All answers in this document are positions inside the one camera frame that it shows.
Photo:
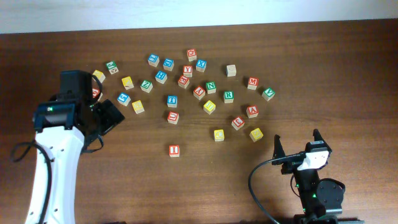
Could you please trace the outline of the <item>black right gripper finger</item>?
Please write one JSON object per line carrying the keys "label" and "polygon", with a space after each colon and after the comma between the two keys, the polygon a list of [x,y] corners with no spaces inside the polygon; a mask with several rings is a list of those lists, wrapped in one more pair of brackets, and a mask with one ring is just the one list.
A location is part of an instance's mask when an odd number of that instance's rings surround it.
{"label": "black right gripper finger", "polygon": [[318,129],[313,130],[314,141],[324,141]]}
{"label": "black right gripper finger", "polygon": [[275,135],[274,136],[274,152],[272,156],[272,165],[281,165],[284,163],[285,159],[285,152],[283,150],[282,144],[280,142],[280,136]]}

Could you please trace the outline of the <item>yellow letter C block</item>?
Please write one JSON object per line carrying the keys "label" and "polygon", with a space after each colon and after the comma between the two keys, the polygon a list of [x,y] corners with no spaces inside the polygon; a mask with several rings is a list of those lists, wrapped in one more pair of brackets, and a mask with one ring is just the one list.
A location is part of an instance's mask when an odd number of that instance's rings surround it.
{"label": "yellow letter C block", "polygon": [[216,142],[218,141],[224,141],[224,130],[223,129],[216,129],[214,130],[214,140]]}

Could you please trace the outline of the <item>green letter R block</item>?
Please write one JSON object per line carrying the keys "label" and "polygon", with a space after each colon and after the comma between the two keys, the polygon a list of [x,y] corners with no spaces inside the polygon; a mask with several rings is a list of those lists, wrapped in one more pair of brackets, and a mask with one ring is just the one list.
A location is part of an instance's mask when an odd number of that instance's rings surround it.
{"label": "green letter R block", "polygon": [[234,101],[234,92],[225,91],[223,94],[224,103],[232,103]]}

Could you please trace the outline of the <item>red letter I block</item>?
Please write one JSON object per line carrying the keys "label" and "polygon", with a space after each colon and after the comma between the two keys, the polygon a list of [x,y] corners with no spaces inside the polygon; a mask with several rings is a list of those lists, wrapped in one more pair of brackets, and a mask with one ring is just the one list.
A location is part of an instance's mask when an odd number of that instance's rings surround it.
{"label": "red letter I block", "polygon": [[179,145],[170,145],[169,146],[169,156],[170,157],[179,157],[180,156],[180,146]]}

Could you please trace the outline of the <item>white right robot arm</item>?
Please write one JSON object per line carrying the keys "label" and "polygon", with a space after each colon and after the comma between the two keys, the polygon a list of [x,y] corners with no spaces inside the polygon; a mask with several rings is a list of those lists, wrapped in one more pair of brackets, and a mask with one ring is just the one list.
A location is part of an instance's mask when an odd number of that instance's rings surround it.
{"label": "white right robot arm", "polygon": [[345,185],[319,178],[318,171],[328,164],[332,150],[317,129],[313,130],[313,137],[304,151],[287,156],[276,134],[272,165],[281,165],[281,173],[292,174],[298,185],[303,214],[295,215],[294,223],[338,223],[336,216],[342,213]]}

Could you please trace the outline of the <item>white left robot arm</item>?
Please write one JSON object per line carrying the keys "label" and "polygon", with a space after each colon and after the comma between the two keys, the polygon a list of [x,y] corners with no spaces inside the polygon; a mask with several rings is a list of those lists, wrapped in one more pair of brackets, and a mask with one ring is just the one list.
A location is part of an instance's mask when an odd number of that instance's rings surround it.
{"label": "white left robot arm", "polygon": [[90,144],[124,120],[109,101],[93,96],[99,80],[81,70],[60,74],[60,91],[34,112],[37,150],[32,196],[26,223],[74,223],[78,161]]}

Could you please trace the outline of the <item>blue number 5 block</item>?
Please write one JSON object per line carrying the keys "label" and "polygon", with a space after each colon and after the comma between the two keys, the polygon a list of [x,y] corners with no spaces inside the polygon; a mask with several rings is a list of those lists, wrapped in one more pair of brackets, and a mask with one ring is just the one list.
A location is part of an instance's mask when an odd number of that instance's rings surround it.
{"label": "blue number 5 block", "polygon": [[129,102],[131,101],[131,98],[129,95],[125,93],[120,93],[120,95],[117,98],[117,101],[124,106],[128,106]]}

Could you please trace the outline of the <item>red number 6 block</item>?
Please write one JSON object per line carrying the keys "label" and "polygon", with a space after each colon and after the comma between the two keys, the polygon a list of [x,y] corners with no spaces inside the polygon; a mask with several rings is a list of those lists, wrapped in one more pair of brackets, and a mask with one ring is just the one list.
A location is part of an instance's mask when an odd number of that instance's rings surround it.
{"label": "red number 6 block", "polygon": [[93,98],[97,98],[98,100],[100,100],[101,97],[103,96],[103,94],[99,91],[99,89],[96,88],[92,89],[92,93],[93,93]]}

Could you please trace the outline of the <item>yellow letter S block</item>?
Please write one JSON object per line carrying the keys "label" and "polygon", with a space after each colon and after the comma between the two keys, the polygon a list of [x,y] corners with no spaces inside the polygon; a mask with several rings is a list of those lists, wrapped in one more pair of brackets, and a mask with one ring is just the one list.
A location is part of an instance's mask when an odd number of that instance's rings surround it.
{"label": "yellow letter S block", "polygon": [[256,142],[256,141],[262,139],[264,135],[259,128],[256,128],[250,132],[249,136],[253,142]]}

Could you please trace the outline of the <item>yellow block lower middle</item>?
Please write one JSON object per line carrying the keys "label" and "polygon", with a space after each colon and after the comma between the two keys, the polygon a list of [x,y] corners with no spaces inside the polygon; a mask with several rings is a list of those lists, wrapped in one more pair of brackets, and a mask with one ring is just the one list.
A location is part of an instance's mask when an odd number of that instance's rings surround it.
{"label": "yellow block lower middle", "polygon": [[132,107],[133,107],[133,110],[134,110],[134,112],[136,114],[139,114],[139,113],[142,113],[142,112],[145,111],[141,100],[137,100],[137,101],[132,102]]}

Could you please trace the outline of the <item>yellow block upper middle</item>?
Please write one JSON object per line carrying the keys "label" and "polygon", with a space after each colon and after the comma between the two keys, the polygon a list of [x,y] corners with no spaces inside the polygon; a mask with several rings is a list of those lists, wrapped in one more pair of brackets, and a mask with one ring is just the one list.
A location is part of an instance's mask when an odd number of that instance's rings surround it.
{"label": "yellow block upper middle", "polygon": [[122,78],[121,81],[123,83],[123,87],[126,90],[134,88],[134,84],[133,84],[132,78],[130,76]]}

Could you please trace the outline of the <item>yellow block far left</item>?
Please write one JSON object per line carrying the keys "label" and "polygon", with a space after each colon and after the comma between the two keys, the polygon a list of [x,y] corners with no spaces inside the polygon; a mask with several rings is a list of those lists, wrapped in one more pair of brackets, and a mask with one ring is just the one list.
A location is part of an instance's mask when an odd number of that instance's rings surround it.
{"label": "yellow block far left", "polygon": [[104,73],[99,70],[95,70],[93,75],[99,80],[100,83],[103,83],[106,78]]}

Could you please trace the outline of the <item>red letter A block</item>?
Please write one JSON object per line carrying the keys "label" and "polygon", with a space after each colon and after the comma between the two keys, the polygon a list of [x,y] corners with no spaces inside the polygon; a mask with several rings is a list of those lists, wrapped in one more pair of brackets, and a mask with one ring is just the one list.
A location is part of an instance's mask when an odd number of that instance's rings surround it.
{"label": "red letter A block", "polygon": [[259,114],[259,110],[256,105],[248,106],[246,108],[248,118],[255,118]]}

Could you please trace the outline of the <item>green letter Z block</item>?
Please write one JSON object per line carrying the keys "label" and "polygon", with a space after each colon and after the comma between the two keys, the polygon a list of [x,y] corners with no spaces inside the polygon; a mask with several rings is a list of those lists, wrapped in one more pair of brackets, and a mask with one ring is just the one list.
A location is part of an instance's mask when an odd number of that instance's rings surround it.
{"label": "green letter Z block", "polygon": [[146,93],[150,93],[151,90],[153,89],[153,84],[149,80],[143,80],[140,85],[140,88],[142,91],[144,91]]}

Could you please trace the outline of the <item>green letter J block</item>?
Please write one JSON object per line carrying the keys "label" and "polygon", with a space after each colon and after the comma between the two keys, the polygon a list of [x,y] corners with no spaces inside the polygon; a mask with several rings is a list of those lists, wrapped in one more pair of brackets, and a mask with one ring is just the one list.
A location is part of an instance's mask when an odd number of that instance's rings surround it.
{"label": "green letter J block", "polygon": [[110,61],[106,63],[106,68],[108,69],[108,71],[110,72],[110,74],[115,74],[119,72],[119,69],[115,63],[115,61]]}

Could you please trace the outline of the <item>red number 3 block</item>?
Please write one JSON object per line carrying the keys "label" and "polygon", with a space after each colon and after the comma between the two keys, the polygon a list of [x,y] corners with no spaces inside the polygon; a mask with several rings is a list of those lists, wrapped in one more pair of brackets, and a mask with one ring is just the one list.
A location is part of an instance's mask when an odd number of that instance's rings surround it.
{"label": "red number 3 block", "polygon": [[239,130],[244,126],[245,122],[242,117],[237,116],[235,119],[232,120],[231,125],[235,130]]}

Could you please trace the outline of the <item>green letter V block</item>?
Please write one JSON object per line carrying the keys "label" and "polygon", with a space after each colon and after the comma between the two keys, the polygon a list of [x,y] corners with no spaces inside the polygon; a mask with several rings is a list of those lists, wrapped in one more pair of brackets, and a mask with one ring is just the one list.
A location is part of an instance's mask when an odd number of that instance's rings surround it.
{"label": "green letter V block", "polygon": [[266,100],[269,101],[271,100],[275,95],[275,91],[272,88],[267,88],[262,92],[262,97]]}

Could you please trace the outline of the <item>red letter U block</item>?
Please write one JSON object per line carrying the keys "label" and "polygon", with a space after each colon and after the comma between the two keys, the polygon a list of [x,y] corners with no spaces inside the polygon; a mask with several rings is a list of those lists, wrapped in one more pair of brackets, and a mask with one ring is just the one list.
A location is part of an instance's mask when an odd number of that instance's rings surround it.
{"label": "red letter U block", "polygon": [[179,114],[177,112],[170,111],[167,117],[167,121],[171,124],[177,124],[179,120]]}

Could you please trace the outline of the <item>blue letter T block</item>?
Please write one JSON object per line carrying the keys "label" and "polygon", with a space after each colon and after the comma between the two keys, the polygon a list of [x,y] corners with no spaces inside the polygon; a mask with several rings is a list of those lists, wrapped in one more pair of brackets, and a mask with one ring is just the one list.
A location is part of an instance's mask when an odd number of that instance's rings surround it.
{"label": "blue letter T block", "polygon": [[167,96],[167,106],[169,108],[176,108],[178,105],[178,98],[175,95],[168,95]]}

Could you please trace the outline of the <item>blue letter H block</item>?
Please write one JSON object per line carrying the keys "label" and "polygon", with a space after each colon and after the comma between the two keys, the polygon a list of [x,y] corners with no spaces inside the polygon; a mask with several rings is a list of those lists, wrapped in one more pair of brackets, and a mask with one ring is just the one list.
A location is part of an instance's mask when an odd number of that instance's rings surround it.
{"label": "blue letter H block", "polygon": [[155,75],[155,79],[157,82],[164,84],[167,80],[167,74],[163,71],[158,71]]}

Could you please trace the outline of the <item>blue block top left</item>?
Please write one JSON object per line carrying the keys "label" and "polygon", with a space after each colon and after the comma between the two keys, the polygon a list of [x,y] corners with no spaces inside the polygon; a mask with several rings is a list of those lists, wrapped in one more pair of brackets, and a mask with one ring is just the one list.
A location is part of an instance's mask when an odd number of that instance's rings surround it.
{"label": "blue block top left", "polygon": [[149,65],[151,65],[153,67],[157,67],[160,62],[160,58],[156,54],[150,54],[147,61],[148,61]]}

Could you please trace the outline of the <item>red letter M block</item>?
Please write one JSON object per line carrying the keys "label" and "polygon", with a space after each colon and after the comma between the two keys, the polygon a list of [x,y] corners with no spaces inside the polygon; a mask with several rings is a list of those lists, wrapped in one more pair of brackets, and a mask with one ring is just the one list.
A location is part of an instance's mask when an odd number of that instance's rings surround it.
{"label": "red letter M block", "polygon": [[249,77],[248,79],[248,89],[255,90],[258,87],[259,79],[254,77]]}

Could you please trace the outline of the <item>blue letter D block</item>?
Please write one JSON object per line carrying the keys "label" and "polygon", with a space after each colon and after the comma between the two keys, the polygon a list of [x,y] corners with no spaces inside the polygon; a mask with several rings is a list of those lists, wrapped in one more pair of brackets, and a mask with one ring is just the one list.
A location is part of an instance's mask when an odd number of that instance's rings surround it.
{"label": "blue letter D block", "polygon": [[163,68],[168,71],[172,71],[174,68],[174,60],[166,58],[163,62]]}

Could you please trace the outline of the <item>yellow block centre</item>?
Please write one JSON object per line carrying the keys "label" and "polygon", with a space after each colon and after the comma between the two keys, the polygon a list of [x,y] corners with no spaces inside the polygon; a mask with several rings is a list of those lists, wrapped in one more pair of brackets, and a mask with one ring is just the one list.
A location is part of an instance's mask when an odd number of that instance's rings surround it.
{"label": "yellow block centre", "polygon": [[214,112],[214,110],[216,109],[216,105],[211,101],[208,100],[204,105],[203,105],[203,110],[208,113],[208,114],[212,114],[212,112]]}

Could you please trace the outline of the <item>red letter E block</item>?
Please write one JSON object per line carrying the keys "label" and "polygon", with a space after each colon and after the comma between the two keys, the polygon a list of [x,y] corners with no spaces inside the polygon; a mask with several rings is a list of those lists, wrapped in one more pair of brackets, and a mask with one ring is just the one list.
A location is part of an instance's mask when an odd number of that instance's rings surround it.
{"label": "red letter E block", "polygon": [[189,83],[190,83],[190,79],[189,79],[188,77],[182,75],[182,76],[178,79],[177,83],[178,83],[179,87],[182,87],[182,88],[186,89],[187,86],[188,86]]}

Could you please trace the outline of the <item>red letter Y block upper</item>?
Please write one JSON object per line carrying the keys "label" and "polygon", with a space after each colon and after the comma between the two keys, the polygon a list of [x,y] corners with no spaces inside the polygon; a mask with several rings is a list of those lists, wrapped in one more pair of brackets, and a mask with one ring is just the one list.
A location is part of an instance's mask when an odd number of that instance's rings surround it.
{"label": "red letter Y block upper", "polygon": [[185,77],[192,77],[192,75],[193,75],[193,67],[191,65],[184,65],[183,66],[183,75]]}

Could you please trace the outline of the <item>red letter y block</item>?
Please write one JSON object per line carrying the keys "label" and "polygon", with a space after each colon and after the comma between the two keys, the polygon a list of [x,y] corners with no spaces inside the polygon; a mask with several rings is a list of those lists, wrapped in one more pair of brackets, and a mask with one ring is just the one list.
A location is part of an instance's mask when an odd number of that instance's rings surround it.
{"label": "red letter y block", "polygon": [[191,65],[184,65],[183,66],[183,75],[185,77],[192,77],[192,75],[193,75],[193,67]]}
{"label": "red letter y block", "polygon": [[205,96],[205,94],[206,91],[201,86],[196,87],[193,91],[194,97],[198,100],[201,100]]}

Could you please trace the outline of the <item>green letter N block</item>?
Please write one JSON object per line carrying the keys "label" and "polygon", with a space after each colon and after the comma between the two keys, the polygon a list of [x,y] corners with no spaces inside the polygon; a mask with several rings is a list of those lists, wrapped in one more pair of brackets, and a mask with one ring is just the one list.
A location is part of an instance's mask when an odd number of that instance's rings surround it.
{"label": "green letter N block", "polygon": [[206,92],[208,94],[216,93],[216,84],[215,84],[215,82],[206,82]]}

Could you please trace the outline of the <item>plain wooden block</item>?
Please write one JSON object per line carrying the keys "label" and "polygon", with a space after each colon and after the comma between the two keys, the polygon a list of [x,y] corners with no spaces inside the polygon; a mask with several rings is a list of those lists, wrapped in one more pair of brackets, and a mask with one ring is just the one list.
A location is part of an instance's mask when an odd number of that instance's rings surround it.
{"label": "plain wooden block", "polygon": [[227,65],[226,66],[226,74],[228,77],[236,76],[236,66],[235,65]]}

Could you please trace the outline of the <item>red letter Y block lower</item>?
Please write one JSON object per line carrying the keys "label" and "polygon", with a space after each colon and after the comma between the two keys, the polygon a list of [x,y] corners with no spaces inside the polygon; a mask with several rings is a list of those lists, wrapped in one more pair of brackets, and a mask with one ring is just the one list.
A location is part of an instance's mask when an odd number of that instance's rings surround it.
{"label": "red letter Y block lower", "polygon": [[206,91],[201,86],[196,87],[193,91],[194,97],[198,100],[201,100],[205,96],[205,94]]}

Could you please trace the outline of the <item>red letter Q block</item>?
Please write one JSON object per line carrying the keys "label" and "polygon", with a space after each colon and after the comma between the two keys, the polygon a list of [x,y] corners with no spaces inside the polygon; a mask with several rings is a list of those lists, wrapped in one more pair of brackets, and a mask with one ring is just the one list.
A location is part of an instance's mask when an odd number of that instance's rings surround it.
{"label": "red letter Q block", "polygon": [[197,59],[197,51],[195,49],[187,50],[187,58],[189,62],[192,62]]}

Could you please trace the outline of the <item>blue letter X block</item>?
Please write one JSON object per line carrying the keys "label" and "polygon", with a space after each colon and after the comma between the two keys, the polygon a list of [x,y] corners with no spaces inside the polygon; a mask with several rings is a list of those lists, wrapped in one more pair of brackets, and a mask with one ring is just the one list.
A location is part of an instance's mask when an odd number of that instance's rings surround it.
{"label": "blue letter X block", "polygon": [[197,60],[196,70],[199,72],[204,72],[206,69],[207,62],[205,60]]}

